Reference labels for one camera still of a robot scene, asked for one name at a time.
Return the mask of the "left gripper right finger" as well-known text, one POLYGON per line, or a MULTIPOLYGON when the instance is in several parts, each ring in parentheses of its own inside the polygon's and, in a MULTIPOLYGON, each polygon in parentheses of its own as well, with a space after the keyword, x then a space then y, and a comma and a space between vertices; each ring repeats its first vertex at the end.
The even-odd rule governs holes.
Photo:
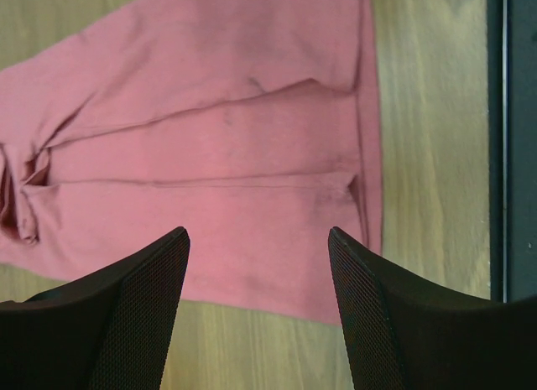
POLYGON ((448 289, 338 227, 328 248, 356 389, 535 388, 535 298, 501 303, 448 289))

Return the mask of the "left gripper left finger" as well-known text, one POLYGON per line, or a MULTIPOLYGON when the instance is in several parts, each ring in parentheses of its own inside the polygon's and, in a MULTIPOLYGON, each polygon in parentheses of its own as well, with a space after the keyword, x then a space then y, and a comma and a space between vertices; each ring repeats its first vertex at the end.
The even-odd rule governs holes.
POLYGON ((131 256, 1 304, 3 389, 158 389, 190 251, 177 227, 131 256))

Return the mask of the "pink t-shirt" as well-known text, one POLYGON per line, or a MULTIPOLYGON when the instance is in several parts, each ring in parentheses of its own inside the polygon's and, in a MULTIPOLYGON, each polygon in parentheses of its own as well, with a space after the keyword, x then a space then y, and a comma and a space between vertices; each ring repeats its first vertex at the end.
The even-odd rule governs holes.
POLYGON ((188 231, 186 299, 336 325, 382 247, 370 0, 134 0, 1 73, 1 259, 73 280, 188 231))

